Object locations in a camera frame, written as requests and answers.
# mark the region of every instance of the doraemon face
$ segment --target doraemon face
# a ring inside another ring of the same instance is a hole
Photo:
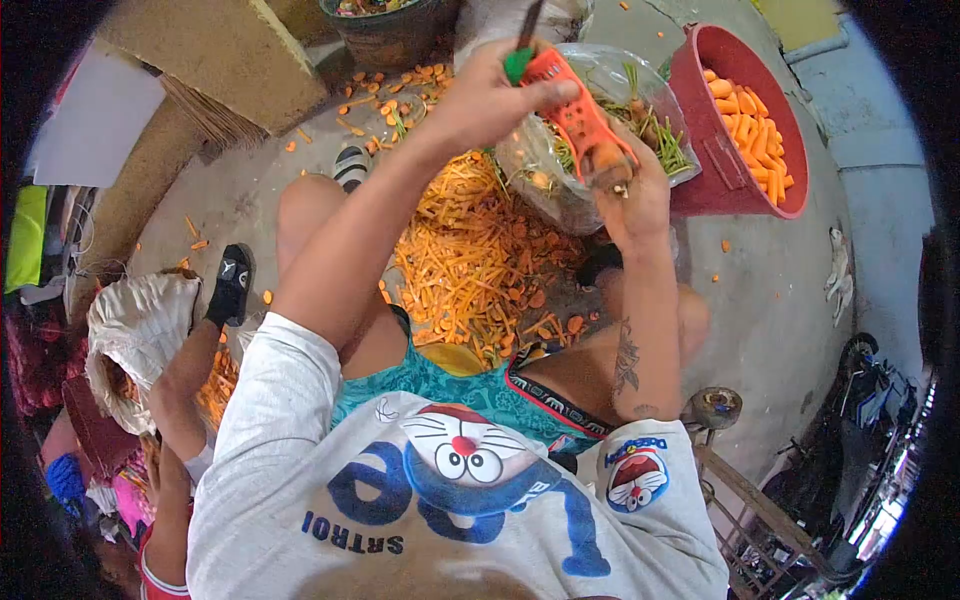
[[[538,460],[503,429],[460,404],[431,404],[400,426],[423,462],[458,486],[494,486]]]
[[[620,513],[650,504],[666,490],[666,466],[655,448],[639,448],[618,459],[607,486],[607,501]]]

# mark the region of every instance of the plastic bag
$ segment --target plastic bag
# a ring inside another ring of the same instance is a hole
[[[557,49],[587,88],[600,91],[621,104],[630,101],[623,64],[635,65],[637,94],[653,107],[661,124],[666,118],[670,119],[674,136],[684,134],[680,137],[680,147],[693,163],[693,168],[669,178],[670,187],[701,172],[677,98],[649,62],[621,48],[597,44],[559,44]],[[510,185],[557,227],[573,235],[588,235],[600,229],[603,221],[590,191],[576,176],[564,172],[554,150],[555,140],[543,120],[531,114],[514,133],[496,145],[496,159]]]
[[[101,412],[135,436],[156,431],[147,396],[186,340],[200,285],[199,279],[180,274],[132,277],[111,283],[90,305],[86,316],[90,391]],[[138,401],[113,390],[104,355],[136,384]]]
[[[594,0],[547,0],[534,35],[553,44],[583,39],[593,21]],[[453,65],[459,69],[482,43],[517,37],[530,3],[516,0],[466,0],[457,18]]]

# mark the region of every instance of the foot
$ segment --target foot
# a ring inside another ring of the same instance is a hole
[[[333,180],[349,194],[367,180],[370,167],[371,158],[366,149],[347,146],[333,163]]]
[[[206,309],[206,318],[218,327],[228,324],[239,327],[244,322],[247,309],[247,291],[251,284],[251,261],[247,252],[238,244],[224,249],[217,269],[217,283],[213,297]]]
[[[583,287],[595,286],[597,276],[607,269],[623,269],[623,255],[613,242],[590,251],[584,265],[577,270],[577,283]]]

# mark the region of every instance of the tattoo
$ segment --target tattoo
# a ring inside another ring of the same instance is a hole
[[[619,396],[625,383],[630,382],[634,390],[640,389],[640,381],[636,377],[636,363],[640,362],[636,355],[636,345],[630,339],[633,330],[630,328],[630,317],[620,324],[620,344],[616,348],[616,365],[613,367],[613,395]]]

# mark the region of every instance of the plastic bag of carrot tops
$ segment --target plastic bag of carrot tops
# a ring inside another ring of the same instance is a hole
[[[684,114],[666,82],[646,60],[611,46],[559,44],[593,99],[651,146],[670,187],[701,172],[686,132]],[[631,111],[639,99],[644,111]],[[573,153],[551,123],[528,116],[496,146],[496,159],[510,185],[548,220],[573,235],[588,235],[603,226],[593,198],[575,174]]]

